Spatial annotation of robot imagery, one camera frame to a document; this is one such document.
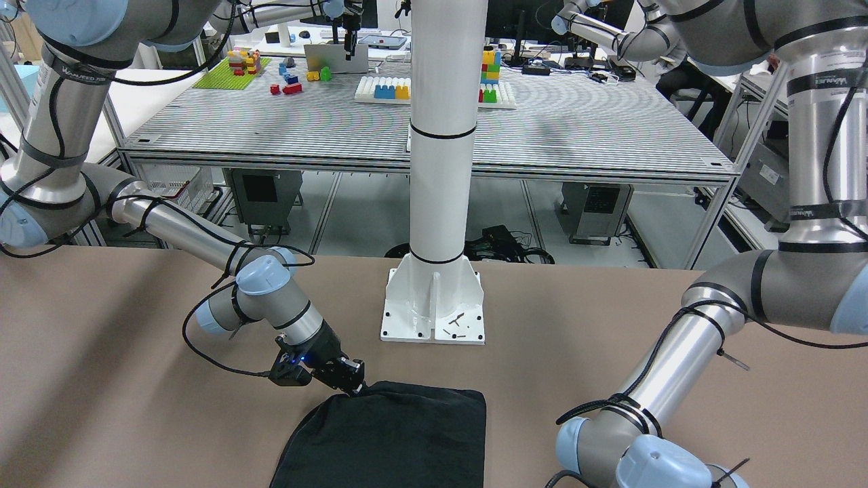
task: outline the white column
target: white column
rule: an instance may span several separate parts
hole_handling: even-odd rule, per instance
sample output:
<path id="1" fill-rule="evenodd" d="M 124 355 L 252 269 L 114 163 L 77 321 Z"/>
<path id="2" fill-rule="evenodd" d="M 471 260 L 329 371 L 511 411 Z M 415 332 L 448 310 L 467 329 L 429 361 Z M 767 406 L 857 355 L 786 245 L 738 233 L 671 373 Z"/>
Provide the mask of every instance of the white column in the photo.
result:
<path id="1" fill-rule="evenodd" d="M 390 275 L 383 340 L 484 343 L 483 290 L 463 250 L 486 9 L 413 4 L 412 253 Z"/>

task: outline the white lego baseplate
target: white lego baseplate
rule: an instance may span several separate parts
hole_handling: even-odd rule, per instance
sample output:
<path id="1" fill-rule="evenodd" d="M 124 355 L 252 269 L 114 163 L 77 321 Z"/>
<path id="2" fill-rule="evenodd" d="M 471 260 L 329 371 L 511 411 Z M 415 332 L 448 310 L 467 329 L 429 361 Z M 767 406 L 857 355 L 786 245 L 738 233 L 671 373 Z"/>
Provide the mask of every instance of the white lego baseplate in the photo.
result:
<path id="1" fill-rule="evenodd" d="M 377 98 L 378 87 L 386 87 L 391 92 L 405 90 L 404 98 L 400 94 L 390 93 L 395 98 Z M 516 96 L 512 91 L 512 85 L 507 82 L 484 83 L 479 85 L 480 90 L 494 90 L 496 102 L 480 102 L 482 109 L 517 109 Z M 362 76 L 356 88 L 356 102 L 361 103 L 385 103 L 391 105 L 410 105 L 412 94 L 410 78 L 395 78 L 389 76 Z"/>

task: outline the wire basket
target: wire basket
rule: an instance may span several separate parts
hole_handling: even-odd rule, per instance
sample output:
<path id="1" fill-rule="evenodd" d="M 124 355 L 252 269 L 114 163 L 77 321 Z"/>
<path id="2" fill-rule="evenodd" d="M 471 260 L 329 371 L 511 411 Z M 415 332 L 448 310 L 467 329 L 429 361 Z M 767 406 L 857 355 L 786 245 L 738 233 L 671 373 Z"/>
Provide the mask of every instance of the wire basket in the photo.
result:
<path id="1" fill-rule="evenodd" d="M 198 212 L 214 191 L 210 168 L 143 164 L 141 170 L 152 192 L 193 212 Z"/>

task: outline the folded black fabric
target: folded black fabric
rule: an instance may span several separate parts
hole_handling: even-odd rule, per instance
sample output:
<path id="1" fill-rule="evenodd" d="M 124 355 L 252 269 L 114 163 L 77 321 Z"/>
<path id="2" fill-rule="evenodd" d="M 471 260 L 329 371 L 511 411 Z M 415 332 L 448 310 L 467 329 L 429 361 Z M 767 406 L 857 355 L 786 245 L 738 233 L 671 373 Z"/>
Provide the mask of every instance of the folded black fabric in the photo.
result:
<path id="1" fill-rule="evenodd" d="M 380 381 L 305 416 L 271 488 L 482 488 L 485 398 Z"/>

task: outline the person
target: person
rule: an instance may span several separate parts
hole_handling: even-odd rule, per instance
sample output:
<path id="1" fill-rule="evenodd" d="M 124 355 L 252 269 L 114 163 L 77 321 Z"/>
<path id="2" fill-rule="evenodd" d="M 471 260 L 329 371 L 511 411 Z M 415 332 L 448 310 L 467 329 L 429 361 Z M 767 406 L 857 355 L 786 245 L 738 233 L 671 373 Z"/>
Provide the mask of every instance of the person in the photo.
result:
<path id="1" fill-rule="evenodd" d="M 672 95 L 680 89 L 707 90 L 712 98 L 712 108 L 700 123 L 699 130 L 708 140 L 713 140 L 732 94 L 690 63 L 687 51 L 680 45 L 654 64 L 661 75 L 656 85 L 657 91 L 667 100 L 671 101 Z"/>

